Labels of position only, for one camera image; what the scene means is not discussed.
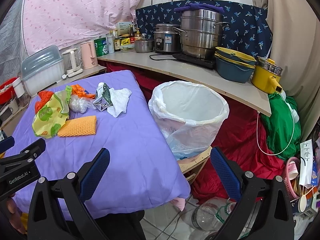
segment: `purple tablecloth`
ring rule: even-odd
[[[85,202],[93,218],[154,208],[175,197],[187,198],[190,186],[153,120],[132,72],[112,72],[70,84],[79,84],[95,93],[99,82],[105,82],[115,90],[128,88],[132,91],[127,113],[114,118],[107,111],[96,109],[88,109],[84,114],[70,111],[70,119],[96,115],[97,133],[46,139],[46,151],[36,159],[41,175],[48,180],[62,179],[68,172],[78,171],[104,147],[110,151],[110,165],[92,198]],[[61,86],[52,91],[64,89],[65,86]],[[13,133],[15,146],[6,152],[6,157],[18,154],[38,139],[31,127],[37,100],[38,96],[17,125]],[[21,189],[14,198],[23,212],[29,211],[35,184]],[[60,205],[66,219],[71,219],[63,200]]]

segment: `yellow plastic bag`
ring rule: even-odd
[[[32,122],[32,129],[37,137],[51,138],[57,135],[59,129],[69,118],[67,92],[58,91],[39,110]]]

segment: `white plastic garbage bag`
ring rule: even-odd
[[[205,151],[229,115],[221,95],[185,81],[155,87],[148,105],[176,160]]]

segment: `orange plastic bag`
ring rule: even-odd
[[[71,85],[72,87],[72,95],[77,95],[78,97],[85,97],[85,98],[95,98],[94,94],[87,94],[84,92],[84,88],[78,84],[76,85]]]
[[[37,101],[36,104],[35,104],[35,112],[36,112],[36,114],[50,100],[52,95],[53,95],[52,91],[45,91],[44,90],[44,91],[40,91],[38,93],[38,96],[41,98],[41,101]]]

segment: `pink polka dot fabric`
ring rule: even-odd
[[[121,21],[132,21],[140,0],[25,0],[23,37],[29,55],[59,49],[106,34]]]

